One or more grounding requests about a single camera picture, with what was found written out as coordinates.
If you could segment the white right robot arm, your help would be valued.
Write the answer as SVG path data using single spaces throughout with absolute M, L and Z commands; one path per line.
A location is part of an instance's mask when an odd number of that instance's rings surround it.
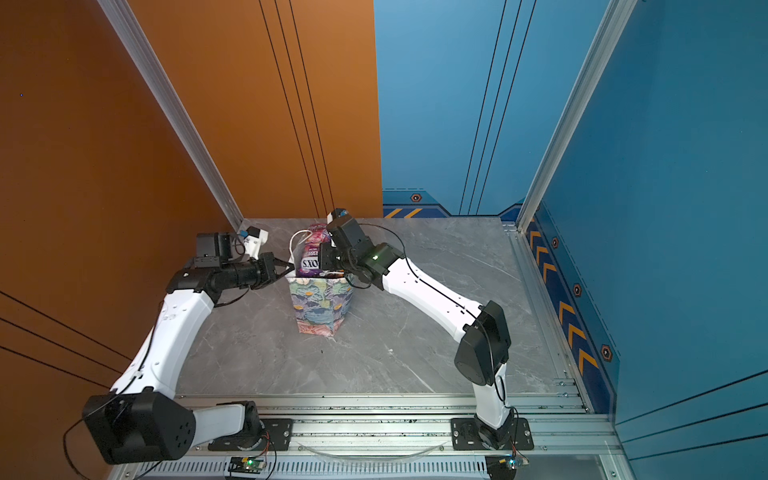
M 447 331 L 458 344 L 454 365 L 473 384 L 480 441 L 493 450 L 512 447 L 515 414 L 505 384 L 511 336 L 502 306 L 481 304 L 449 289 L 411 262 L 404 244 L 374 243 L 343 209 L 328 214 L 327 231 L 330 240 L 320 246 L 321 268 L 395 295 Z

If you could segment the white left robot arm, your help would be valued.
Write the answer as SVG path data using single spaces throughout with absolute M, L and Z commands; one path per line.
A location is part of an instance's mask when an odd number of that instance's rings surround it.
M 266 436 L 255 404 L 233 402 L 191 410 L 176 400 L 178 379 L 205 320 L 227 290 L 244 293 L 285 277 L 293 265 L 263 251 L 265 230 L 200 234 L 196 255 L 171 278 L 155 324 L 106 395 L 86 402 L 82 421 L 109 465 L 178 460 L 201 444 Z

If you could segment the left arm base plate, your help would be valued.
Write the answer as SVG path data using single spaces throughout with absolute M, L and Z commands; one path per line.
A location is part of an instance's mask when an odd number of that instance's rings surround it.
M 220 437 L 207 444 L 215 452 L 283 452 L 289 449 L 294 421 L 290 418 L 261 419 L 255 430 L 244 429 L 233 435 Z

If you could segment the floral paper gift bag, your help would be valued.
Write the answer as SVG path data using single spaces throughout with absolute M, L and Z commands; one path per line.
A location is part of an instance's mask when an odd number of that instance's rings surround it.
M 290 298 L 300 333 L 333 337 L 349 310 L 353 289 L 342 272 L 326 272 L 321 278 L 297 276 L 301 242 L 309 227 L 295 232 L 289 242 L 290 262 L 295 265 L 287 276 Z

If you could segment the purple Fox's berries candy bag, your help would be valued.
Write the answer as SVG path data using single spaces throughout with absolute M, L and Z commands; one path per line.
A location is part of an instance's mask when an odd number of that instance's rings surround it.
M 320 265 L 320 246 L 329 242 L 330 236 L 324 224 L 313 224 L 302 239 L 297 276 L 302 278 L 321 278 L 326 271 Z

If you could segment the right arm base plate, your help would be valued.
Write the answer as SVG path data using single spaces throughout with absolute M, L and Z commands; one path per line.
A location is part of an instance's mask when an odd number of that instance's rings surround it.
M 525 418 L 508 417 L 498 429 L 478 418 L 453 418 L 450 421 L 454 450 L 532 451 L 535 448 L 529 422 Z

